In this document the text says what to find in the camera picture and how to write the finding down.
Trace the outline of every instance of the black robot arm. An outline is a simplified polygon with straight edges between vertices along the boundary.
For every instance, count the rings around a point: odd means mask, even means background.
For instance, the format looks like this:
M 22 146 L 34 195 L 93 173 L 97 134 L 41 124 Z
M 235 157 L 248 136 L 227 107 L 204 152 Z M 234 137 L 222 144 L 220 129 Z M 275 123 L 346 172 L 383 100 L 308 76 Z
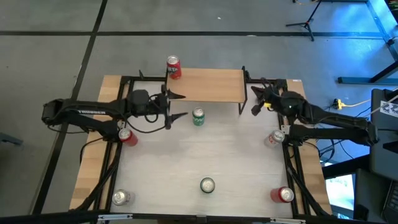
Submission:
M 357 144 L 372 146 L 377 143 L 377 129 L 366 118 L 356 118 L 324 111 L 319 106 L 310 104 L 296 92 L 286 91 L 280 96 L 274 93 L 271 86 L 267 88 L 251 87 L 258 99 L 258 105 L 252 108 L 256 116 L 266 104 L 275 112 L 286 116 L 290 122 L 287 140 L 292 144 L 301 145 L 308 139 L 344 139 Z M 295 120 L 303 124 L 329 124 L 339 128 L 315 129 L 301 124 L 293 124 Z
M 169 99 L 179 98 L 184 96 L 172 93 L 170 90 L 166 91 L 162 86 L 162 92 L 152 96 L 149 96 L 146 90 L 134 90 L 125 99 L 109 103 L 58 99 L 44 105 L 42 121 L 48 126 L 68 123 L 79 126 L 87 132 L 98 131 L 105 141 L 117 142 L 119 141 L 117 120 L 127 121 L 130 116 L 164 115 L 164 127 L 170 129 L 173 121 L 187 114 L 169 115 Z M 99 121 L 85 116 L 88 114 L 108 115 L 114 120 Z

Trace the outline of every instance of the tripod stand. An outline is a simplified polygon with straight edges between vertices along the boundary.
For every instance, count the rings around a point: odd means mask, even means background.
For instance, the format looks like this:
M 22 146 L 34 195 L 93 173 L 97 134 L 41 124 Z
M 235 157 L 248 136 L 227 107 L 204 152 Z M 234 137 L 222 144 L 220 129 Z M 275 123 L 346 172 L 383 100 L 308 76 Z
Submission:
M 299 23 L 295 23 L 295 24 L 287 24 L 286 26 L 287 27 L 290 27 L 290 26 L 304 27 L 306 30 L 309 31 L 310 36 L 311 36 L 311 41 L 314 41 L 313 34 L 312 34 L 312 31 L 311 31 L 311 27 L 310 27 L 310 22 L 313 20 L 312 17 L 315 14 L 315 12 L 317 11 L 317 9 L 318 9 L 319 5 L 321 4 L 321 2 L 322 2 L 322 0 L 318 0 L 317 6 L 315 7 L 315 9 L 313 10 L 310 18 L 306 22 L 299 22 Z

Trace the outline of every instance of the soda can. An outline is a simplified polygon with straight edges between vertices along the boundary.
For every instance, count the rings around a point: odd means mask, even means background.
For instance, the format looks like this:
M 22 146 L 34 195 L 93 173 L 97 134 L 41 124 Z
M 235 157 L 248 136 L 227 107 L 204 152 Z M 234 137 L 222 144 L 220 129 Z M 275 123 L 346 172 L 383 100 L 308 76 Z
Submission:
M 135 146 L 138 143 L 137 136 L 128 128 L 123 128 L 119 131 L 119 139 L 128 146 Z
M 117 190 L 112 196 L 112 202 L 117 206 L 127 204 L 130 201 L 130 199 L 131 199 L 130 193 L 122 189 Z
M 215 188 L 216 184 L 214 183 L 214 180 L 210 177 L 205 177 L 200 182 L 200 190 L 206 194 L 212 193 Z
M 264 144 L 269 147 L 275 147 L 285 140 L 285 133 L 281 130 L 275 130 L 265 138 Z
M 275 203 L 289 203 L 294 199 L 294 193 L 288 187 L 279 187 L 271 190 L 271 199 Z
M 205 123 L 205 110 L 200 107 L 193 109 L 193 124 L 196 126 L 201 126 Z
M 181 78 L 180 59 L 175 55 L 171 55 L 167 58 L 167 74 L 169 74 L 172 79 Z

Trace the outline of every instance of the wooden shelf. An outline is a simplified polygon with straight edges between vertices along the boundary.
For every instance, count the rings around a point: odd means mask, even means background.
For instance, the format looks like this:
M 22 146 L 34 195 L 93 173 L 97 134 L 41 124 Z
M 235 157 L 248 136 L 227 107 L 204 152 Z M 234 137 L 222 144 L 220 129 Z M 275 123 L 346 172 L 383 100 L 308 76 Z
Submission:
M 243 78 L 242 70 L 182 68 L 178 80 L 167 77 L 167 88 L 186 96 L 182 101 L 243 103 Z

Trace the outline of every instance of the green soda can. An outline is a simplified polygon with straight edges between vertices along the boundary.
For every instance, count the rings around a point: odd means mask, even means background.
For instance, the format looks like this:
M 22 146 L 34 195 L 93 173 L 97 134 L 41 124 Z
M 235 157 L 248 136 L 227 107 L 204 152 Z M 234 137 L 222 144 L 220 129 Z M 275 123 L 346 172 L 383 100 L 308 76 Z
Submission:
M 197 107 L 193 109 L 192 115 L 194 125 L 201 126 L 205 123 L 205 111 L 202 108 Z

